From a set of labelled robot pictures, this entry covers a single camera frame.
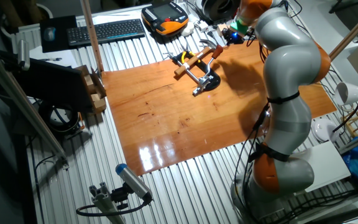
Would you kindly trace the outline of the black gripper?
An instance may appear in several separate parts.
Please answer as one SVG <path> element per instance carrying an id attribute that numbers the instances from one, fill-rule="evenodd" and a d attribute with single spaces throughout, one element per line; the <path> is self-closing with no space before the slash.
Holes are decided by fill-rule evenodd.
<path id="1" fill-rule="evenodd" d="M 244 39 L 237 32 L 234 32 L 228 28 L 222 30 L 222 35 L 226 40 L 227 44 L 243 44 Z"/>

